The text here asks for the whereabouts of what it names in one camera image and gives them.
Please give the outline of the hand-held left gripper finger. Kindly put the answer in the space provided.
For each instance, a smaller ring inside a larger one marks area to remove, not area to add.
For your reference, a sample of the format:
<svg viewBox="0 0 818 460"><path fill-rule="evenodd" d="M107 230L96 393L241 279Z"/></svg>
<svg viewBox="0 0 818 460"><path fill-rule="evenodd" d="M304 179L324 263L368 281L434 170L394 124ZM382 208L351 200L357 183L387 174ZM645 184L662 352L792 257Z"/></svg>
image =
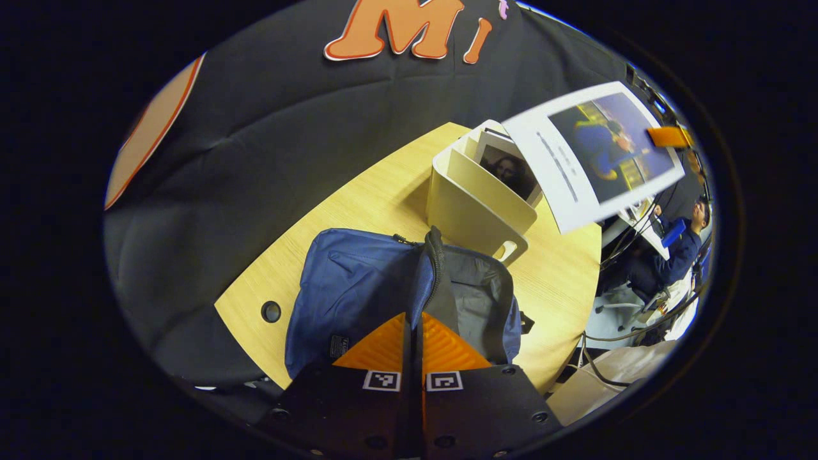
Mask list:
<svg viewBox="0 0 818 460"><path fill-rule="evenodd" d="M516 459L563 424L521 367L492 364L452 328L422 314L424 459Z"/></svg>
<svg viewBox="0 0 818 460"><path fill-rule="evenodd" d="M394 459L409 447L412 330L401 312L332 363L304 367L256 423L310 459Z"/></svg>

